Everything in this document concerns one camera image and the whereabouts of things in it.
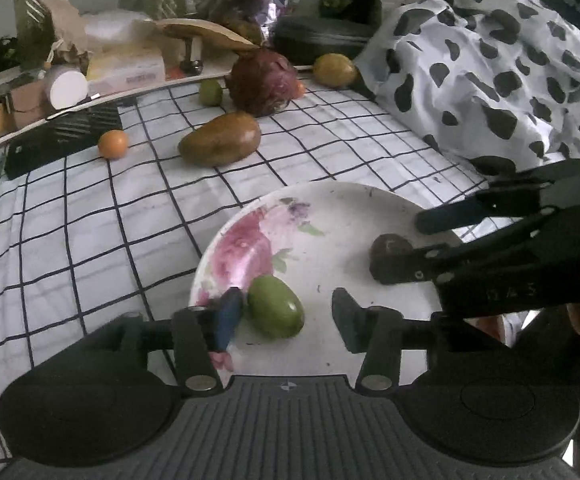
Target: table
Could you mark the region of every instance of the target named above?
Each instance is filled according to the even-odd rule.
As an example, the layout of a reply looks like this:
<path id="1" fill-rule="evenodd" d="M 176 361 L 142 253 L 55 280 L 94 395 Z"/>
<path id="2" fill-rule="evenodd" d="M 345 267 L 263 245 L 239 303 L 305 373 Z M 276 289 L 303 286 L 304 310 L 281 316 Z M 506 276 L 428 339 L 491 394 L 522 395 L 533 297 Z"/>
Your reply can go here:
<path id="1" fill-rule="evenodd" d="M 220 169 L 177 154 L 195 127 L 232 111 L 202 107 L 198 85 L 120 105 L 128 154 L 96 147 L 0 181 L 0 395 L 30 367 L 127 313 L 167 319 L 188 305 L 196 265 L 238 209 L 282 186 L 335 179 L 388 189 L 424 208 L 460 200 L 486 180 L 435 152 L 374 103 L 306 78 L 306 95 L 259 120 L 251 156 Z M 487 219 L 463 240 L 502 227 Z M 174 377 L 162 354 L 148 369 Z M 0 435 L 0 468 L 10 453 Z"/>

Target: green fruit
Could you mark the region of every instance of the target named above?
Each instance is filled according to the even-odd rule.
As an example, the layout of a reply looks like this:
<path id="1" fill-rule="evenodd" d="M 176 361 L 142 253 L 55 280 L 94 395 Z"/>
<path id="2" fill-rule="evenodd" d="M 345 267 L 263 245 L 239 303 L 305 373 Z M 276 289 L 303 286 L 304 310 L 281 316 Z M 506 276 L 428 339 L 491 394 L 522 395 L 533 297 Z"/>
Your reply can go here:
<path id="1" fill-rule="evenodd" d="M 206 79 L 199 85 L 199 101 L 203 106 L 220 106 L 224 98 L 224 89 L 217 79 Z"/>
<path id="2" fill-rule="evenodd" d="M 270 337 L 294 337 L 304 327 L 304 308 L 299 298 L 270 274 L 252 280 L 248 307 L 253 325 Z"/>

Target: mango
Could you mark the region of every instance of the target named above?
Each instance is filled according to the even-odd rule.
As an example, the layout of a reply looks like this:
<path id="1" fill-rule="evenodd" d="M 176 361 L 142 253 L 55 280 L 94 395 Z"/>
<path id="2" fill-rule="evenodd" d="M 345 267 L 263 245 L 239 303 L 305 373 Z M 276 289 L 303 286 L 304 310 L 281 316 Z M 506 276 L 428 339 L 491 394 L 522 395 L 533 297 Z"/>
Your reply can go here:
<path id="1" fill-rule="evenodd" d="M 252 280 L 248 311 L 252 324 L 270 337 L 294 337 L 304 327 L 301 301 L 290 287 L 271 274 Z"/>
<path id="2" fill-rule="evenodd" d="M 179 155 L 197 166 L 225 166 L 251 155 L 260 142 L 257 120 L 245 112 L 234 112 L 214 118 L 183 137 Z"/>

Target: small orange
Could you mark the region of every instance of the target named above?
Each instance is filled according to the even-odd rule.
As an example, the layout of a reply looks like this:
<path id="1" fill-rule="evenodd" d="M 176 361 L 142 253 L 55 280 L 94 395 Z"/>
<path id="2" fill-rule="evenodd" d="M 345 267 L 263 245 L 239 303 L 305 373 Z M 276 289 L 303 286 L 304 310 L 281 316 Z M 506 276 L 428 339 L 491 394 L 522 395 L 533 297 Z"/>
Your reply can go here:
<path id="1" fill-rule="evenodd" d="M 305 85 L 301 81 L 297 80 L 296 90 L 294 91 L 294 96 L 292 98 L 300 99 L 304 95 L 305 95 Z"/>
<path id="2" fill-rule="evenodd" d="M 128 134 L 123 130 L 110 130 L 99 137 L 98 146 L 103 158 L 121 158 L 128 150 Z"/>

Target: black case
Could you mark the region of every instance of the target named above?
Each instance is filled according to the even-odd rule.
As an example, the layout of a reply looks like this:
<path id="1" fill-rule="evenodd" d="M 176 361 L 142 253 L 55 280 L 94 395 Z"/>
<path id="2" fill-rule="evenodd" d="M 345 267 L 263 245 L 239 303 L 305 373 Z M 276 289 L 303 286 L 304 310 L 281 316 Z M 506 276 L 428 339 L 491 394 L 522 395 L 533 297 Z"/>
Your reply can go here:
<path id="1" fill-rule="evenodd" d="M 284 16 L 276 24 L 273 46 L 292 64 L 312 65 L 323 54 L 358 56 L 372 38 L 370 25 L 307 16 Z"/>

